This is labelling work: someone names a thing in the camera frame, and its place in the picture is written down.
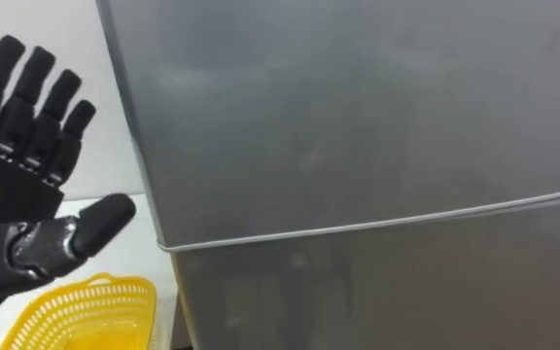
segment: metal surface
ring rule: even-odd
[[[195,349],[560,350],[560,206],[176,254]]]
[[[552,1],[102,3],[165,246],[560,192]]]
[[[196,349],[560,349],[560,206],[360,226],[560,193],[560,3],[98,5]]]

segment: yellow plastic basket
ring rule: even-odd
[[[2,350],[146,350],[157,293],[141,277],[99,273],[49,291],[31,302]]]

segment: white wall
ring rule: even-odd
[[[5,34],[25,44],[23,60],[36,45],[55,54],[57,62],[45,87],[51,86],[61,70],[70,68],[84,81],[75,100],[88,99],[98,108],[86,132],[77,170],[63,187],[67,199],[113,192],[142,193],[123,105],[94,2],[0,0],[0,38]]]

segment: refrigerator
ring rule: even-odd
[[[98,0],[196,350],[560,350],[560,2]]]

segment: robotic hand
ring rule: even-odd
[[[17,39],[0,41],[0,105],[4,89],[25,48]],[[55,63],[35,48],[10,98],[0,108],[0,303],[64,276],[93,257],[135,215],[124,194],[111,194],[79,216],[54,219],[95,109],[83,100],[60,127],[81,85],[64,70],[34,118],[43,82]]]

